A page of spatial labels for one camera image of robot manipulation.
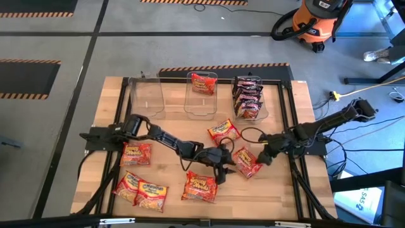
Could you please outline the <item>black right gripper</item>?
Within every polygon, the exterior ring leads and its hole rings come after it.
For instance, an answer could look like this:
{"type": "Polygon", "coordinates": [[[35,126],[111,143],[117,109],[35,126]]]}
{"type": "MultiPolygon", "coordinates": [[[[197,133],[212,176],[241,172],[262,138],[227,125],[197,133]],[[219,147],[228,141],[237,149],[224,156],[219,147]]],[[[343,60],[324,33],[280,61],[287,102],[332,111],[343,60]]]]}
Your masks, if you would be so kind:
{"type": "Polygon", "coordinates": [[[261,134],[259,142],[263,143],[264,147],[256,162],[270,166],[273,161],[271,156],[277,156],[279,153],[284,152],[287,140],[283,134],[261,134]]]}

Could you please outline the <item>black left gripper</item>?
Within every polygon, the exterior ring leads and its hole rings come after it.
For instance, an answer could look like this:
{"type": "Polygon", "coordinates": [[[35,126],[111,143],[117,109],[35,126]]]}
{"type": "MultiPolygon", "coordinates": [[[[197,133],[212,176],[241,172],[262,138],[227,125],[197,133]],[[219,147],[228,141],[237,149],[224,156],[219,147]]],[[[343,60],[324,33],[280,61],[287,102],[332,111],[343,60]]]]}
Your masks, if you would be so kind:
{"type": "Polygon", "coordinates": [[[223,146],[217,148],[206,148],[201,153],[201,163],[213,168],[215,182],[220,185],[225,183],[226,175],[236,173],[236,171],[225,167],[225,165],[235,165],[232,154],[223,146]]]}

